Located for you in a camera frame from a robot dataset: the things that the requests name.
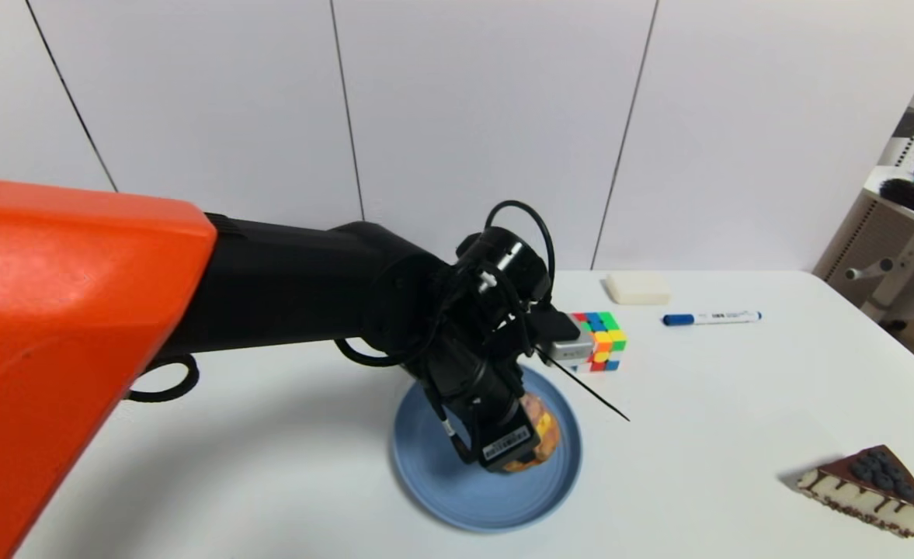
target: white sponge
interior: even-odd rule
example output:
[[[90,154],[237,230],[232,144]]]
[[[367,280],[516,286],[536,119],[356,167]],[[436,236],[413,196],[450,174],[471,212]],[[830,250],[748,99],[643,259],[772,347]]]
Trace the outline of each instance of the white sponge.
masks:
[[[612,272],[605,287],[617,304],[668,304],[670,287],[657,272]]]

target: colorful cube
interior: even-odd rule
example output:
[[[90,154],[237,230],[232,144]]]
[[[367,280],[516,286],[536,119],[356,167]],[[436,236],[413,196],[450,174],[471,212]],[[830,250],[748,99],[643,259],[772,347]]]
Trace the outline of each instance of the colorful cube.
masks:
[[[594,339],[595,347],[587,362],[574,367],[579,373],[618,371],[628,338],[610,312],[574,312],[574,319]]]

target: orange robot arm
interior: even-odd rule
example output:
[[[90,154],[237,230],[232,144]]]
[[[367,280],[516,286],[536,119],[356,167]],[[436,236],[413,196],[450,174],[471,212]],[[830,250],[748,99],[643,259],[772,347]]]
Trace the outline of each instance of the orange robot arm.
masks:
[[[447,408],[472,425],[470,445],[450,430],[466,463],[532,460],[540,436],[520,406],[516,358],[581,332],[550,304],[552,270],[491,226],[506,206],[537,220],[552,264],[546,226],[521,202],[496,206],[448,266],[367,222],[316,231],[0,181],[0,557],[116,403],[140,399],[137,375],[203,351],[334,339],[358,363],[403,364],[440,421]],[[356,352],[353,337],[386,355]],[[502,452],[481,451],[509,436]]]
[[[179,323],[215,238],[188,203],[0,182],[0,557]]]

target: cake slice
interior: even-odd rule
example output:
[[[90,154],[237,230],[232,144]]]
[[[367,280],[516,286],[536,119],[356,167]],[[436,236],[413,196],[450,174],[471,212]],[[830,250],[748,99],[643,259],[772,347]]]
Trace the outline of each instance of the cake slice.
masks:
[[[831,509],[900,537],[914,536],[914,477],[888,446],[873,446],[801,475],[798,489]]]

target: white wall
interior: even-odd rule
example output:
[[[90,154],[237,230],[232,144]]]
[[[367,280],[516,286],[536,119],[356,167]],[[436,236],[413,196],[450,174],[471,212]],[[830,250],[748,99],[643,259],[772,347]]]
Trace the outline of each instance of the white wall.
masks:
[[[0,179],[112,189],[21,0],[0,0]]]
[[[32,0],[120,191],[360,219],[328,0]]]
[[[914,2],[660,0],[601,269],[811,269],[914,93]]]
[[[588,269],[653,0],[335,0],[367,219],[452,259],[506,198]],[[516,210],[496,220],[542,252]]]

